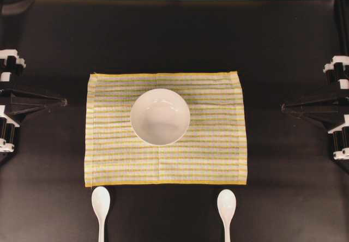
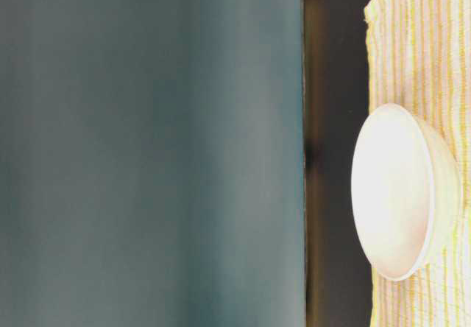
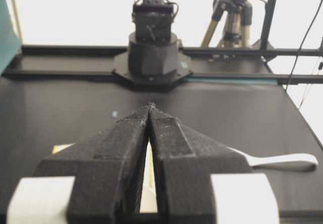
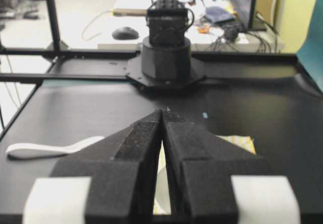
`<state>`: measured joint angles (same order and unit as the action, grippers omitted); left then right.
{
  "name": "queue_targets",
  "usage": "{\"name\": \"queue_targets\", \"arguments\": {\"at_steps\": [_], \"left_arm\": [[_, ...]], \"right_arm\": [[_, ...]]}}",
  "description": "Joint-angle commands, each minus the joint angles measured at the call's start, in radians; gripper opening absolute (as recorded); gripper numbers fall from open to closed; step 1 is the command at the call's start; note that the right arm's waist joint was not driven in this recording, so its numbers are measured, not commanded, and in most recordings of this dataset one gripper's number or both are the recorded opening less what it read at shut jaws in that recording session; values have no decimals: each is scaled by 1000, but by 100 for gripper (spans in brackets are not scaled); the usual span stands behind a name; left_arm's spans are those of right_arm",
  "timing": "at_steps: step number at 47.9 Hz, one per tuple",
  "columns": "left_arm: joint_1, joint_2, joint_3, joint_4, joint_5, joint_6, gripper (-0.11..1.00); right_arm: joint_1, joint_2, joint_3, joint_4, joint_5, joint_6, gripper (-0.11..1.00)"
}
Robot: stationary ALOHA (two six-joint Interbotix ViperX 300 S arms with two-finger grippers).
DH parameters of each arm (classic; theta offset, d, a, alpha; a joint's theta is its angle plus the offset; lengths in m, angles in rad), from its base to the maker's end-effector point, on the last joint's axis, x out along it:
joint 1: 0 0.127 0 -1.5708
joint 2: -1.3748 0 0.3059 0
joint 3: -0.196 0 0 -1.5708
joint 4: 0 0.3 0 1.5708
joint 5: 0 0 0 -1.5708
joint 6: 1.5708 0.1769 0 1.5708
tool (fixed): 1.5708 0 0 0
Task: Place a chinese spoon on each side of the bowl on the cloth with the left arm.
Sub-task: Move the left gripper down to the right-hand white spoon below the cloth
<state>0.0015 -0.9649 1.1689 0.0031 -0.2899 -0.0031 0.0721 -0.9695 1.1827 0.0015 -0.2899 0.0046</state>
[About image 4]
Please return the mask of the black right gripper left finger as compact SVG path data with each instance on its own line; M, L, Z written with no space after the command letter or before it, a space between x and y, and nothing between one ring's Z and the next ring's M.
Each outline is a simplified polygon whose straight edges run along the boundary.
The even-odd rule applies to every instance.
M23 223L131 223L152 216L162 112L62 157L35 180Z

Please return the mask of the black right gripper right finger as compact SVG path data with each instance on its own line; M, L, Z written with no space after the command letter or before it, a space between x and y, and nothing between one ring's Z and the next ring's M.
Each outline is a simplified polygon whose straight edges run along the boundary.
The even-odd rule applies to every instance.
M300 223L286 176L267 160L163 112L172 202L192 223Z

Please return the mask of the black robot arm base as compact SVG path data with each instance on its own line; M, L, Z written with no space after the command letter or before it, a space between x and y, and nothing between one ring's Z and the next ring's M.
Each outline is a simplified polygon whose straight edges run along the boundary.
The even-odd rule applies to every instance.
M204 63L192 57L185 37L194 13L178 0L156 0L145 18L149 35L140 54L128 60L126 77L158 89L182 89L204 79Z

